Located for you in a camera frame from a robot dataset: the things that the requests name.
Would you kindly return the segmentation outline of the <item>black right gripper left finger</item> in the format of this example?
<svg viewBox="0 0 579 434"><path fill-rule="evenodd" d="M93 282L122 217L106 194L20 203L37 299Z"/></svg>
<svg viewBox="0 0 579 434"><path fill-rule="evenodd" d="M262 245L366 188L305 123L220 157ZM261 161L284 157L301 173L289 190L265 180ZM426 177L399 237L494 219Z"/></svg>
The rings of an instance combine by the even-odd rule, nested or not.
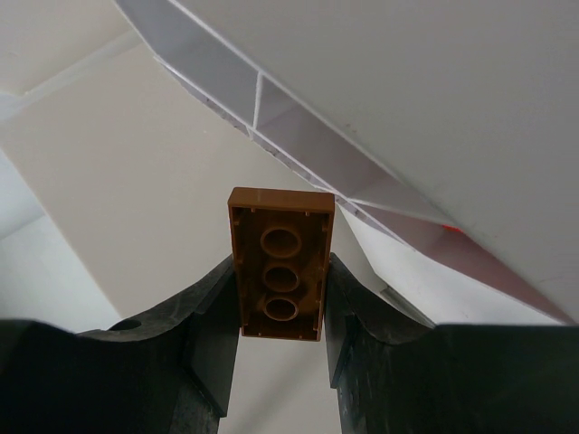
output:
<svg viewBox="0 0 579 434"><path fill-rule="evenodd" d="M215 433L240 319L233 260L107 330L1 324L4 433Z"/></svg>

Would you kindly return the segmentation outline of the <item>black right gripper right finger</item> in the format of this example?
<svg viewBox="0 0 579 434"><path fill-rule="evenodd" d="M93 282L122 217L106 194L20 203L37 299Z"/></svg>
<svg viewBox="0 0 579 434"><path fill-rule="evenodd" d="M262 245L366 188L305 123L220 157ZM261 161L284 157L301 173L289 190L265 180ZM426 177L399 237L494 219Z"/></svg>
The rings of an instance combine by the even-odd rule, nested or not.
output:
<svg viewBox="0 0 579 434"><path fill-rule="evenodd" d="M327 361L345 433L575 433L578 330L422 325L330 259Z"/></svg>

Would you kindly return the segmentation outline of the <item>white right divided container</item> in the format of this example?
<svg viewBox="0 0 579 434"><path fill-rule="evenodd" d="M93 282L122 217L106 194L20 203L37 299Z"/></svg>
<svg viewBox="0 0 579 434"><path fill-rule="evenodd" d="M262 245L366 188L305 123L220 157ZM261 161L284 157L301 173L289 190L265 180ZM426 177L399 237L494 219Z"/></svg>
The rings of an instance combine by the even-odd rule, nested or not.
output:
<svg viewBox="0 0 579 434"><path fill-rule="evenodd" d="M334 194L390 303L434 323L570 324L554 302L339 135L180 1L118 9L187 92L321 191Z"/></svg>

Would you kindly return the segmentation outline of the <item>red rectangular brick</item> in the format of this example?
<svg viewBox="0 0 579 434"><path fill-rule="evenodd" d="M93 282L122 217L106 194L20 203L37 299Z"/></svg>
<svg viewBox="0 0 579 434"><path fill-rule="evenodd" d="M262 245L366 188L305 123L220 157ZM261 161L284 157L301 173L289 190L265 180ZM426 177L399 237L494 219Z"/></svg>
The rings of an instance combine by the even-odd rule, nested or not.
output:
<svg viewBox="0 0 579 434"><path fill-rule="evenodd" d="M451 226L451 225L447 225L447 224L443 224L442 228L444 228L446 231L454 231L457 233L463 233L463 231L455 226Z"/></svg>

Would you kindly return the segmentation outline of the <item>brown brick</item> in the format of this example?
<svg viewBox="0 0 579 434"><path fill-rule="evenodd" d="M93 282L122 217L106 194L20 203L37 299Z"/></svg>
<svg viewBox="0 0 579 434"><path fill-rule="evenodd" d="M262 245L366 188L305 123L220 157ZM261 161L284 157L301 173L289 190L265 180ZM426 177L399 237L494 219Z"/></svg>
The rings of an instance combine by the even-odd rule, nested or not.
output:
<svg viewBox="0 0 579 434"><path fill-rule="evenodd" d="M319 340L334 195L235 187L227 205L242 335Z"/></svg>

